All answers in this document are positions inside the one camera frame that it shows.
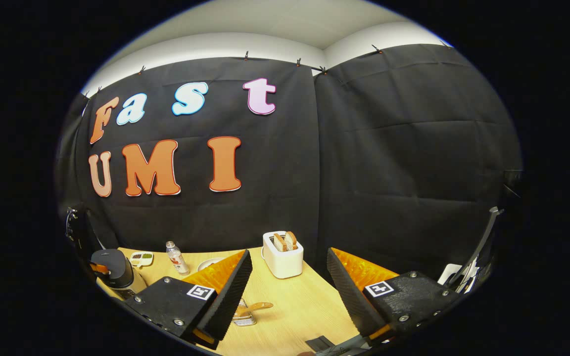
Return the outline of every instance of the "toast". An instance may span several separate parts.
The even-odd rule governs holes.
[[[293,232],[285,232],[285,245],[287,246],[288,251],[298,249],[298,246],[296,246],[296,236],[294,236]]]
[[[287,245],[281,235],[274,234],[274,246],[276,246],[276,250],[279,250],[279,252],[287,251]]]

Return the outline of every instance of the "white ceiling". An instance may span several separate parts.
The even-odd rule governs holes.
[[[150,45],[196,34],[249,32],[326,49],[359,30],[407,21],[364,0],[212,0],[154,27],[102,67]]]

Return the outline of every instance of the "pink letter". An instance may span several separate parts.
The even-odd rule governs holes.
[[[267,85],[267,79],[259,78],[243,84],[247,93],[247,107],[255,114],[268,115],[276,110],[276,105],[267,103],[267,93],[276,92],[276,86]]]

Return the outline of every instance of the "water bottle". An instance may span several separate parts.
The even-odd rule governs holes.
[[[173,262],[173,267],[176,269],[177,273],[181,275],[190,274],[190,269],[186,262],[184,262],[184,257],[182,257],[182,252],[175,245],[173,241],[167,241],[167,255],[170,261]]]

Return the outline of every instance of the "plate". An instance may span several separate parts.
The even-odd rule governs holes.
[[[202,270],[202,269],[204,269],[204,268],[206,268],[212,264],[215,264],[215,263],[217,263],[223,259],[225,259],[225,258],[224,257],[215,257],[214,259],[209,259],[209,260],[203,261],[199,264],[199,266],[197,266],[197,272],[199,272],[200,270]]]

